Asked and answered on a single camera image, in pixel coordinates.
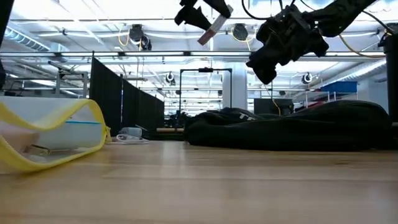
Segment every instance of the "small white object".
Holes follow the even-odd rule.
[[[122,130],[120,130],[120,134],[127,134],[130,136],[141,138],[142,137],[142,129],[141,128],[122,128]]]
[[[128,134],[118,134],[116,136],[115,142],[110,142],[108,144],[122,144],[122,145],[132,145],[132,144],[148,144],[149,141],[143,138],[130,136]]]

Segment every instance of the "metal frame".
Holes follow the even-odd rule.
[[[384,55],[383,52],[361,52],[368,56]],[[0,57],[245,57],[249,58],[250,51],[125,51],[125,52],[0,52]],[[366,58],[358,56],[352,52],[327,52],[324,57],[317,57],[313,53],[303,55],[300,61],[345,61],[345,62],[363,62],[375,61],[377,58]]]
[[[197,68],[197,69],[180,69],[180,103],[178,104],[178,109],[181,113],[181,96],[182,96],[182,73],[183,72],[202,72],[202,73],[209,73],[209,72],[214,72],[214,71],[227,71],[229,72],[231,76],[231,81],[230,81],[230,102],[229,105],[232,108],[232,68]],[[190,88],[191,90],[199,90],[199,88]]]
[[[387,35],[384,44],[387,62],[388,110],[392,122],[398,122],[398,34]]]

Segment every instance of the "wall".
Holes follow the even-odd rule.
[[[387,82],[376,82],[386,76],[385,73],[358,82],[358,99],[377,103],[388,113]],[[344,100],[355,100],[355,95],[344,97]]]

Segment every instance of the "wooden table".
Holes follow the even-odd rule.
[[[0,223],[398,223],[394,152],[106,146],[0,176]]]

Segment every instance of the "black partition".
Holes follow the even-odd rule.
[[[123,127],[148,131],[164,126],[164,102],[123,80]]]
[[[122,78],[93,57],[91,62],[90,99],[101,108],[105,123],[116,136],[121,129]]]
[[[14,0],[3,0],[1,1],[0,7],[0,47],[2,44],[2,40],[4,37],[4,33],[6,31],[6,27],[8,25],[8,20],[11,15],[12,5],[14,4]],[[2,86],[6,82],[6,71],[4,71],[4,67],[2,66],[0,60],[0,90]]]

